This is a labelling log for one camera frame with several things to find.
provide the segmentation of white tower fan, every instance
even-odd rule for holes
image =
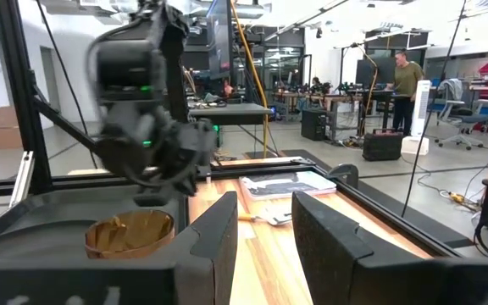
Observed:
[[[424,123],[429,105],[430,80],[420,80],[417,83],[415,102],[413,103],[412,133],[402,140],[402,153],[417,154],[419,141],[423,135]],[[429,153],[429,139],[423,138],[419,155]]]

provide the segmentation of cardboard box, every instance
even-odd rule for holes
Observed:
[[[0,127],[0,149],[22,148],[20,129],[16,127]]]
[[[0,107],[0,127],[18,126],[16,111],[13,106]]]

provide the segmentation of green shirt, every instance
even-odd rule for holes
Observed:
[[[417,82],[423,78],[423,70],[415,62],[395,69],[395,92],[412,96],[417,91]]]

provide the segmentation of gold foil bowl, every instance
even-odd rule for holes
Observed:
[[[144,258],[175,237],[175,221],[165,212],[137,210],[92,225],[86,232],[89,258]]]

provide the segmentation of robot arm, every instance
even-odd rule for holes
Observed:
[[[173,185],[193,195],[196,166],[209,163],[215,134],[207,121],[182,123],[165,111],[166,100],[171,110],[175,103],[187,106],[180,56],[188,32],[180,11],[141,1],[132,21],[98,37],[86,57],[97,48],[90,84],[108,109],[96,152],[104,167],[141,186]],[[157,167],[147,177],[155,182],[145,181],[147,166]]]

